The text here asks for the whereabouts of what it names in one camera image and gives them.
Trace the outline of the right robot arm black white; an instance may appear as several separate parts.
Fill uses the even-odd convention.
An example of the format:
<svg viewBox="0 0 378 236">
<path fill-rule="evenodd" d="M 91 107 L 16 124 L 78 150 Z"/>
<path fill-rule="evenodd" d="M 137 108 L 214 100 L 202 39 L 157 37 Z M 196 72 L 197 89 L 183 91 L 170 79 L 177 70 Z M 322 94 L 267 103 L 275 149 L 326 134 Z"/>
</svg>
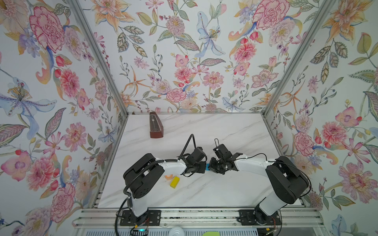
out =
<svg viewBox="0 0 378 236">
<path fill-rule="evenodd" d="M 278 213 L 281 208 L 294 204 L 306 189 L 310 189 L 310 180 L 285 156 L 268 160 L 263 153 L 246 156 L 232 154 L 225 145 L 213 149 L 216 158 L 211 158 L 209 170 L 224 175 L 228 171 L 242 171 L 267 177 L 273 192 L 265 197 L 254 209 L 253 216 L 258 221 Z"/>
</svg>

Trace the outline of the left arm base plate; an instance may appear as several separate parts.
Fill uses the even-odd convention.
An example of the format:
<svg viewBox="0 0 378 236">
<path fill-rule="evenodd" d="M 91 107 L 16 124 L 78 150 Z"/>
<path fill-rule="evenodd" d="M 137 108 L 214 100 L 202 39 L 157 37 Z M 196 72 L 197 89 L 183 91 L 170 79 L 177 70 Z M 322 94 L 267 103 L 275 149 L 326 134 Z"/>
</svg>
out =
<svg viewBox="0 0 378 236">
<path fill-rule="evenodd" d="M 137 217 L 131 210 L 123 210 L 120 226 L 159 226 L 161 210 L 147 210 L 146 213 Z"/>
</svg>

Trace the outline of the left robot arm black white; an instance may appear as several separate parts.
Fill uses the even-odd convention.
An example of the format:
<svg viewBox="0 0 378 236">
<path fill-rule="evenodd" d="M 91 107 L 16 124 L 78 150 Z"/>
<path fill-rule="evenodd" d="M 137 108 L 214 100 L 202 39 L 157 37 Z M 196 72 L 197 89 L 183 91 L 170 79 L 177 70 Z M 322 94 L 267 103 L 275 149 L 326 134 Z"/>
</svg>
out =
<svg viewBox="0 0 378 236">
<path fill-rule="evenodd" d="M 180 176 L 206 171 L 207 156 L 201 147 L 192 153 L 183 154 L 174 159 L 158 159 L 151 153 L 145 154 L 125 173 L 123 193 L 128 196 L 128 208 L 135 217 L 141 217 L 148 211 L 144 197 L 152 190 L 162 176 Z"/>
</svg>

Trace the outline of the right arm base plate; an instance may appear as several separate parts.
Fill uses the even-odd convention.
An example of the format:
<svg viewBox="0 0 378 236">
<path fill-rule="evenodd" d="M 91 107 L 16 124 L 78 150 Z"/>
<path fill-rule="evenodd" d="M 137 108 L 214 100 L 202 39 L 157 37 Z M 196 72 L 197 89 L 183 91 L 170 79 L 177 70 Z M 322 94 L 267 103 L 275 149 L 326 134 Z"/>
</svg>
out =
<svg viewBox="0 0 378 236">
<path fill-rule="evenodd" d="M 275 212 L 272 216 L 267 216 L 254 209 L 242 209 L 238 213 L 237 221 L 242 226 L 278 226 L 282 224 L 278 212 Z"/>
</svg>

